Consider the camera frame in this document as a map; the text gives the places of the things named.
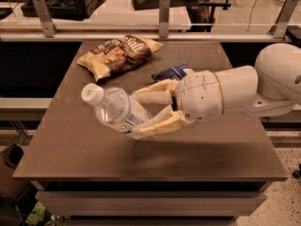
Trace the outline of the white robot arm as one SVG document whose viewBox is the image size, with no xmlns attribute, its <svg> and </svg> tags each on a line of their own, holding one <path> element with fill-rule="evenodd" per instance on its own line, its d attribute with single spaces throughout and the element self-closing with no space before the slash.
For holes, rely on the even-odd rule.
<svg viewBox="0 0 301 226">
<path fill-rule="evenodd" d="M 142 139 L 231 113 L 284 115 L 301 105 L 300 77 L 301 49 L 274 43 L 259 52 L 254 66 L 191 72 L 181 80 L 165 79 L 135 91 L 132 97 L 139 103 L 165 108 L 132 132 Z"/>
</svg>

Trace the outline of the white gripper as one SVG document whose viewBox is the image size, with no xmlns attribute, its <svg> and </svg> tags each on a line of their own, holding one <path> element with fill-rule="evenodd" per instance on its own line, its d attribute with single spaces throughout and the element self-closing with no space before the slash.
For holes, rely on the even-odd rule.
<svg viewBox="0 0 301 226">
<path fill-rule="evenodd" d="M 168 105 L 152 119 L 132 129 L 134 139 L 171 133 L 187 126 L 191 120 L 212 121 L 223 111 L 223 99 L 214 73 L 189 73 L 180 82 L 165 79 L 134 91 L 131 97 L 141 104 Z M 174 105 L 177 99 L 178 111 Z"/>
</svg>

